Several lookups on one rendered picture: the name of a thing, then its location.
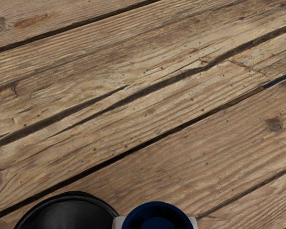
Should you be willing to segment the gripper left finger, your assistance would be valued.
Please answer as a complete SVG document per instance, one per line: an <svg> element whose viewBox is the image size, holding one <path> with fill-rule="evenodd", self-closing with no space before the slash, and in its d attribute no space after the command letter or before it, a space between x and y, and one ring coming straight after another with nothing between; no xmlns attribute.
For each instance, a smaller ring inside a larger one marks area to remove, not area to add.
<svg viewBox="0 0 286 229"><path fill-rule="evenodd" d="M126 216L118 216L113 219L112 229L122 229Z"/></svg>

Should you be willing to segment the dark blue cup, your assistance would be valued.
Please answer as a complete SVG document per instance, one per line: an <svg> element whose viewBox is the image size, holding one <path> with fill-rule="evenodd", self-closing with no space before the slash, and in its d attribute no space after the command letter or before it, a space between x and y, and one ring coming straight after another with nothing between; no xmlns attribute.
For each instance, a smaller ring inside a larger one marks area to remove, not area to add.
<svg viewBox="0 0 286 229"><path fill-rule="evenodd" d="M176 206L152 201L134 208L122 229L194 229L190 219Z"/></svg>

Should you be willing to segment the black round bowl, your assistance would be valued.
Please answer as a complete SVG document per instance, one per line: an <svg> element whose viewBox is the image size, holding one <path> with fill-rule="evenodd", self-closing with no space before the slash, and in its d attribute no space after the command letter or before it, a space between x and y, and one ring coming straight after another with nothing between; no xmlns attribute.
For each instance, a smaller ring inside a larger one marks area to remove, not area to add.
<svg viewBox="0 0 286 229"><path fill-rule="evenodd" d="M13 229L112 229L118 212L92 194L69 191L28 210Z"/></svg>

